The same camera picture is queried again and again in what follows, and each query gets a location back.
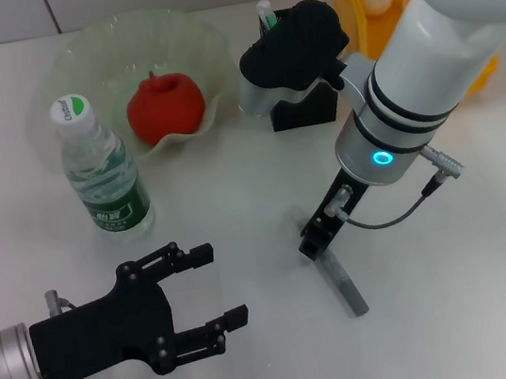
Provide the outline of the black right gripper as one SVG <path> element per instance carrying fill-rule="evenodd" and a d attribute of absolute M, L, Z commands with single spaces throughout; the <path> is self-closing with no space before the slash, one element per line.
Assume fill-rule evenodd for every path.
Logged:
<path fill-rule="evenodd" d="M 340 218 L 340 212 L 352 213 L 367 190 L 368 184 L 340 170 L 317 211 L 302 230 L 298 250 L 310 260 L 318 259 L 345 222 Z"/>

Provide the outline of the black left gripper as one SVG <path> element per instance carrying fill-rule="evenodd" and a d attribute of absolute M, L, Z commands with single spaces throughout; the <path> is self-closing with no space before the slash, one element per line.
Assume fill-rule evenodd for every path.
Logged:
<path fill-rule="evenodd" d="M 123 361 L 138 360 L 157 375 L 226 351 L 226 334 L 248 324 L 240 305 L 201 327 L 174 334 L 171 308 L 157 284 L 214 260 L 205 243 L 182 251 L 175 242 L 123 263 L 104 297 L 37 322 L 30 340 L 43 379 L 86 379 Z"/>

